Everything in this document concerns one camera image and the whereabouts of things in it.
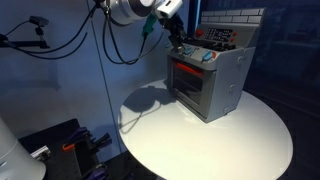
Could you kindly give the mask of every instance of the gray oven body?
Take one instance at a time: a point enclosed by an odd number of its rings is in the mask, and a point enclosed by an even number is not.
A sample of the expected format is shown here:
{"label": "gray oven body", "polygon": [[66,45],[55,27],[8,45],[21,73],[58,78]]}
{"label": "gray oven body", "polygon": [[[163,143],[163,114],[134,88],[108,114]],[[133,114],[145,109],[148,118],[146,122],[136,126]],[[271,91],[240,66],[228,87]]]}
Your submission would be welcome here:
{"label": "gray oven body", "polygon": [[264,11],[203,12],[194,38],[184,42],[185,51],[167,48],[167,88],[205,123],[236,109]]}

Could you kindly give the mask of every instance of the orange part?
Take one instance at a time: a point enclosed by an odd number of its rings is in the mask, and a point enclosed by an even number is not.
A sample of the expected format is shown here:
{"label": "orange part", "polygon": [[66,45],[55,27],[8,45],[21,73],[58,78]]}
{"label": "orange part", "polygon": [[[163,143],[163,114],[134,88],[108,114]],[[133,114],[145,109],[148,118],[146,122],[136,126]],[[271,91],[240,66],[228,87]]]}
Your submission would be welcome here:
{"label": "orange part", "polygon": [[66,146],[66,144],[62,145],[63,151],[70,151],[70,150],[74,149],[74,147],[75,147],[74,144],[70,144],[69,146]]}
{"label": "orange part", "polygon": [[212,51],[212,58],[214,59],[214,58],[216,58],[216,57],[217,57],[217,53],[214,52],[214,51]]}

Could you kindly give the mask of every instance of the white tile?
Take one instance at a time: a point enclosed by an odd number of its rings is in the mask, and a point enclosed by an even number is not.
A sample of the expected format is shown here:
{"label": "white tile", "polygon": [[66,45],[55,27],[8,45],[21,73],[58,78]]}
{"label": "white tile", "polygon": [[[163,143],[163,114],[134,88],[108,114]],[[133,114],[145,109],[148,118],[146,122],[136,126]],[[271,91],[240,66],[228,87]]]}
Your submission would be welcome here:
{"label": "white tile", "polygon": [[202,16],[213,16],[213,11],[202,12]]}
{"label": "white tile", "polygon": [[250,15],[259,15],[259,10],[260,9],[245,9],[245,10],[242,10],[242,12],[241,12],[241,15],[242,16],[245,16],[245,15],[248,15],[248,16],[250,16]]}
{"label": "white tile", "polygon": [[232,16],[222,16],[219,19],[219,22],[231,22],[232,21]]}
{"label": "white tile", "polygon": [[219,22],[219,17],[209,17],[210,22]]}
{"label": "white tile", "polygon": [[262,16],[263,12],[264,12],[264,9],[260,9],[259,15]]}
{"label": "white tile", "polygon": [[248,16],[233,16],[232,22],[235,22],[235,23],[247,23],[248,22]]}
{"label": "white tile", "polygon": [[215,11],[214,12],[214,16],[225,16],[226,15],[226,11]]}
{"label": "white tile", "polygon": [[227,11],[227,16],[240,16],[241,10],[230,10]]}
{"label": "white tile", "polygon": [[201,17],[201,22],[208,22],[208,17]]}
{"label": "white tile", "polygon": [[259,24],[261,21],[261,16],[249,16],[248,23]]}

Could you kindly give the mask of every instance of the oven handle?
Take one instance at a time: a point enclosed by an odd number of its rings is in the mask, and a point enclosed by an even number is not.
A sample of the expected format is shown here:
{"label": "oven handle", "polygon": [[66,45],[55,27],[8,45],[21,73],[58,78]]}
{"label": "oven handle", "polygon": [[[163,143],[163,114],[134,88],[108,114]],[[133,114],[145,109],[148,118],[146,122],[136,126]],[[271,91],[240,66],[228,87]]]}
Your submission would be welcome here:
{"label": "oven handle", "polygon": [[203,71],[192,69],[191,67],[188,67],[188,66],[186,66],[182,63],[179,63],[179,62],[174,62],[174,64],[176,65],[177,68],[182,69],[188,73],[191,73],[196,76],[203,76]]}

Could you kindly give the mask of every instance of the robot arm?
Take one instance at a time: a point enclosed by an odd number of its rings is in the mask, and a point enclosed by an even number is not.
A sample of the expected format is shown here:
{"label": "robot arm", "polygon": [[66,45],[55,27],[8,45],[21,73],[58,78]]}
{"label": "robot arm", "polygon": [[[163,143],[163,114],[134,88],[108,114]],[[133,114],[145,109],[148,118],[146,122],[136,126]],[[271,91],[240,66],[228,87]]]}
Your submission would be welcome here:
{"label": "robot arm", "polygon": [[94,0],[100,4],[104,13],[110,13],[111,22],[117,26],[126,26],[155,16],[164,29],[170,31],[169,40],[178,51],[184,49],[181,39],[186,37],[183,22],[176,13],[182,0]]}
{"label": "robot arm", "polygon": [[94,0],[104,11],[111,10],[114,24],[126,26],[154,14],[158,19],[171,18],[182,0]]}

